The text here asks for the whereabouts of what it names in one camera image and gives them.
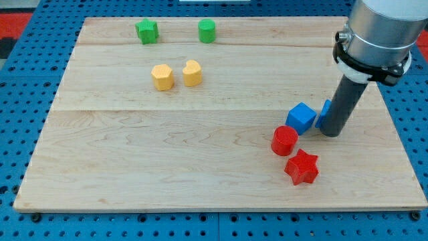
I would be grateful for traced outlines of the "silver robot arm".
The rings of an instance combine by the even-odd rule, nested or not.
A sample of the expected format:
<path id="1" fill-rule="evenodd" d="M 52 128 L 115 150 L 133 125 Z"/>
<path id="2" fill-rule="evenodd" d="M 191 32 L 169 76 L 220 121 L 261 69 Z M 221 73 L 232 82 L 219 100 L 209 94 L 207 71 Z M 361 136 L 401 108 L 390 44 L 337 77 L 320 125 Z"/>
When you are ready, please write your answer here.
<path id="1" fill-rule="evenodd" d="M 356 0 L 333 56 L 357 84 L 394 86 L 411 65 L 411 48 L 427 25 L 424 0 Z"/>

